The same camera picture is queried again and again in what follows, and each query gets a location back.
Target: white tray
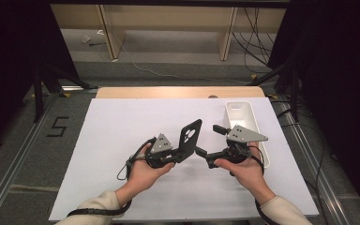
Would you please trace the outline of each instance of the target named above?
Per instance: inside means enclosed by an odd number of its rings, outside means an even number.
[[[226,103],[224,125],[228,128],[233,128],[235,125],[239,125],[260,133],[256,124],[252,106],[247,101],[229,101]],[[259,142],[259,149],[262,151],[262,156],[264,157],[264,168],[267,168],[270,166],[270,159],[265,151],[263,142]]]

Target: white sleeve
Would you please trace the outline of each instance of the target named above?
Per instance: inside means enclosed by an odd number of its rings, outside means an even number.
[[[274,199],[263,204],[260,208],[268,218],[278,224],[311,224],[294,204],[280,196],[276,196]]]
[[[116,199],[114,191],[107,190],[101,193],[98,197],[89,199],[83,202],[78,209],[82,208],[95,208],[95,209],[110,209],[115,210],[119,209],[119,203]],[[122,217],[123,214],[114,216],[116,218]],[[112,216],[100,216],[100,215],[74,215],[67,217],[60,222],[56,223],[57,225],[108,225],[113,221]]]

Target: white paper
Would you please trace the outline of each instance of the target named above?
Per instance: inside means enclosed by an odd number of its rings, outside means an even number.
[[[305,215],[318,215],[294,161],[276,115],[264,97],[93,99],[49,220],[57,221],[84,200],[125,184],[116,175],[146,140],[165,134],[178,147],[180,130],[202,119],[197,145],[208,153],[223,150],[228,101],[249,102],[262,134],[270,166],[264,177],[277,195],[294,203]],[[220,168],[208,169],[205,159],[192,155],[133,199],[120,221],[176,221],[258,217],[252,195]]]

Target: hand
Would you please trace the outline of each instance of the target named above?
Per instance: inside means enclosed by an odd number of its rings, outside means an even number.
[[[259,144],[257,142],[250,142],[249,149],[253,156],[261,159],[259,150],[253,146],[257,147]],[[248,157],[238,164],[231,163],[223,158],[218,158],[215,160],[215,165],[232,172],[238,182],[253,194],[260,205],[268,202],[276,196],[265,183],[262,167],[253,158]]]
[[[147,144],[140,154],[144,154],[150,145],[150,143]],[[174,163],[171,162],[162,168],[154,169],[151,168],[145,160],[136,160],[127,183],[115,191],[119,204],[124,205],[140,192],[149,189],[161,175],[169,172],[173,166]]]

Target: aluminum rail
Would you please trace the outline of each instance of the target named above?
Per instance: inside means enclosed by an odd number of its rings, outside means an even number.
[[[279,99],[283,101],[287,100],[284,96],[280,96]],[[281,108],[285,111],[285,110],[289,110],[290,106],[287,103],[282,103]],[[312,148],[309,145],[306,135],[304,134],[303,129],[301,129],[301,126],[297,125],[297,123],[294,121],[290,113],[286,113],[285,115],[287,121],[290,124],[294,125],[291,126],[292,133],[300,145],[300,148],[307,161],[309,168],[311,169],[313,174],[316,175],[320,168],[320,161],[314,155],[314,152],[312,151]],[[323,168],[320,168],[318,188],[336,224],[338,225],[351,224],[345,215],[343,206],[341,205],[341,202],[338,200],[335,191],[330,186],[329,181],[326,178],[325,172],[323,171]]]
[[[57,95],[50,95],[46,102],[44,113],[40,116],[39,121],[37,123],[34,123],[34,125],[31,127],[27,137],[25,138],[22,146],[20,147],[19,152],[11,162],[4,178],[2,178],[0,182],[0,207],[6,196],[8,195],[11,185],[17,178],[17,175],[19,174],[19,171],[22,168],[25,160],[27,159],[28,153],[30,152],[35,140],[37,139],[40,129],[43,127],[46,120],[46,115],[49,113],[52,105],[57,100],[57,98]]]

